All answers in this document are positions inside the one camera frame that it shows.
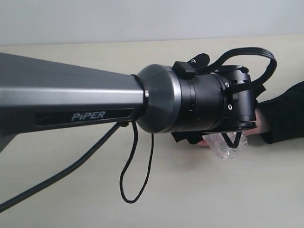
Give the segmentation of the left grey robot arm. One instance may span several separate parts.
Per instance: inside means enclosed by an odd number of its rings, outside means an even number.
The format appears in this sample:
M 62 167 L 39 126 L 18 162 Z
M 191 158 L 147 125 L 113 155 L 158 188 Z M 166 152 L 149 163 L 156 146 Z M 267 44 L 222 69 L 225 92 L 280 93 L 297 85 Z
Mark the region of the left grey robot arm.
M 132 121 L 195 144 L 202 134 L 255 127 L 256 98 L 265 88 L 230 93 L 249 82 L 239 65 L 202 74 L 176 62 L 124 75 L 1 53 L 0 147 L 21 133 Z

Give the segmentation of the person's open bare hand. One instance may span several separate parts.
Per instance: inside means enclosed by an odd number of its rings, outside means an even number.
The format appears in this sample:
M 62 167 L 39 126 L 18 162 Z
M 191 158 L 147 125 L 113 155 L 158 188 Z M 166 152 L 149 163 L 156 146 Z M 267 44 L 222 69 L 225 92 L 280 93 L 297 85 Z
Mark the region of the person's open bare hand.
M 266 143 L 271 144 L 273 129 L 271 114 L 272 111 L 270 108 L 259 106 L 259 108 L 256 109 L 256 128 L 243 131 L 243 135 L 260 135 Z

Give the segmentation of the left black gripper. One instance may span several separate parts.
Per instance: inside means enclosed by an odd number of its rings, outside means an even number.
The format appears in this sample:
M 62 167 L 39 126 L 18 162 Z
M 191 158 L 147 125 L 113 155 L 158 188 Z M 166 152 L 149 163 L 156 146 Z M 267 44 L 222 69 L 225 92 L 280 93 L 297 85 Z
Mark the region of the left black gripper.
M 260 85 L 255 89 L 249 89 L 233 95 L 229 95 L 225 100 L 225 107 L 215 124 L 206 130 L 194 130 L 175 132 L 172 136 L 175 142 L 187 140 L 190 144 L 198 144 L 203 141 L 203 137 L 219 135 L 219 138 L 226 145 L 238 145 L 240 134 L 246 130 L 257 127 L 255 108 L 256 98 L 266 89 Z

